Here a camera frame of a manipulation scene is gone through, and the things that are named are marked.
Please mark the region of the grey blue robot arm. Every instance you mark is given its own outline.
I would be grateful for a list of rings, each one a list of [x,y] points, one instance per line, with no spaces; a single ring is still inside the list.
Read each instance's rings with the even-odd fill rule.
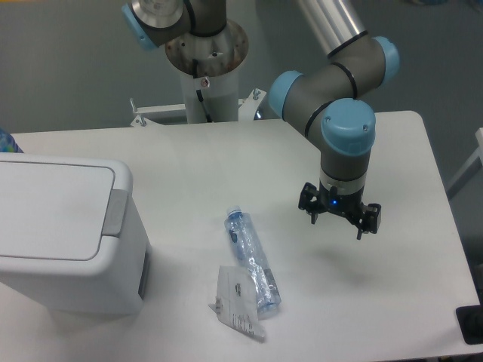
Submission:
[[[332,213],[360,235],[380,225],[379,204],[365,204],[365,187],[376,119],[361,96],[398,72],[396,46],[371,37],[348,1],[301,1],[299,8],[316,34],[328,65],[314,75],[282,73],[268,102],[321,153],[318,185],[303,187],[298,207],[312,219]],[[248,54],[248,37],[227,16],[225,1],[129,1],[122,14],[147,50],[164,48],[185,81],[190,123],[238,119],[237,70]]]

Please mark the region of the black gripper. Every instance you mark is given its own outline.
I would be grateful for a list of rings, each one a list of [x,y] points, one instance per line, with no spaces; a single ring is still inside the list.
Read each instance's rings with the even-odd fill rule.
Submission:
[[[364,187],[365,184],[359,179],[347,182],[321,179],[319,189],[312,183],[305,183],[300,192],[298,208],[310,215],[312,225],[322,213],[353,220],[358,230],[356,238],[360,241],[363,234],[378,232],[382,210],[380,204],[363,204]]]

